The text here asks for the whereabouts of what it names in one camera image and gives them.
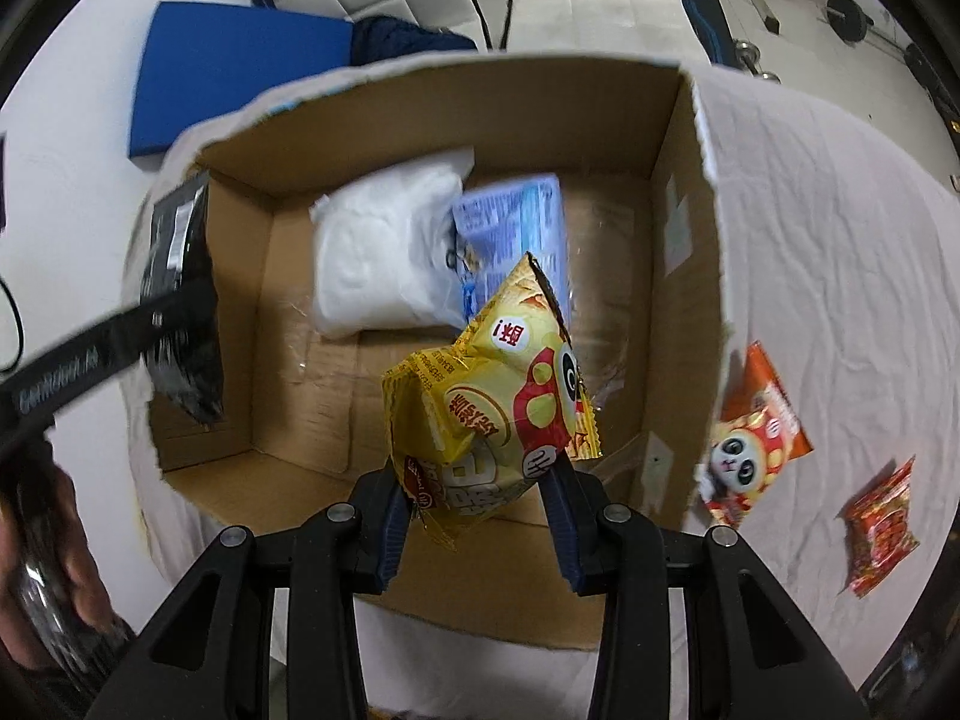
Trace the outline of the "person's left hand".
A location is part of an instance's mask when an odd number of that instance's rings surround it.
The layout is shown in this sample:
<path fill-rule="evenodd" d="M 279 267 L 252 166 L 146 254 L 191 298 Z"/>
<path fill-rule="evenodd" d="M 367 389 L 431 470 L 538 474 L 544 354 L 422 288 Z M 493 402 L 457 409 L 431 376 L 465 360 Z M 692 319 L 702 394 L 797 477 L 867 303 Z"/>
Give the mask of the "person's left hand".
<path fill-rule="evenodd" d="M 133 632 L 114 617 L 107 632 L 88 626 L 70 598 L 62 557 L 65 520 L 57 500 L 52 445 L 44 434 L 2 455 L 2 500 L 18 536 L 13 596 L 57 667 L 76 683 L 99 683 L 121 663 Z"/>

